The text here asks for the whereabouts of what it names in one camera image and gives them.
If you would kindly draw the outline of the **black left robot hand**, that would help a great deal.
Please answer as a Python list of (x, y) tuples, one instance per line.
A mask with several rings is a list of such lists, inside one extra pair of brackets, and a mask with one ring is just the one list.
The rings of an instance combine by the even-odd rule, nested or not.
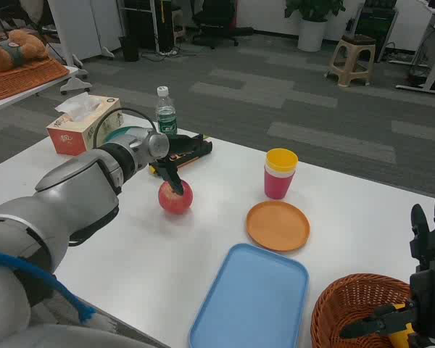
[(157, 174), (169, 183), (173, 192), (183, 196), (183, 186), (178, 175), (178, 166), (183, 165), (200, 155), (204, 143), (204, 136), (198, 134), (190, 137), (174, 135), (167, 137), (169, 150), (165, 157), (158, 159), (153, 165)]

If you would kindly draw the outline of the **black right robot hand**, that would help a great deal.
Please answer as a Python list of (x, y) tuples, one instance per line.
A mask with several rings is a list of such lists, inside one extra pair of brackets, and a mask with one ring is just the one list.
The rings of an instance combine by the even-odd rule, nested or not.
[(371, 316), (344, 326), (341, 338), (391, 336), (405, 331), (410, 324), (413, 332), (407, 335), (409, 347), (435, 347), (435, 229), (429, 229), (419, 204), (411, 210), (411, 225), (414, 238), (410, 241), (410, 252), (419, 265), (410, 276), (410, 298), (402, 308), (392, 304), (377, 307)]

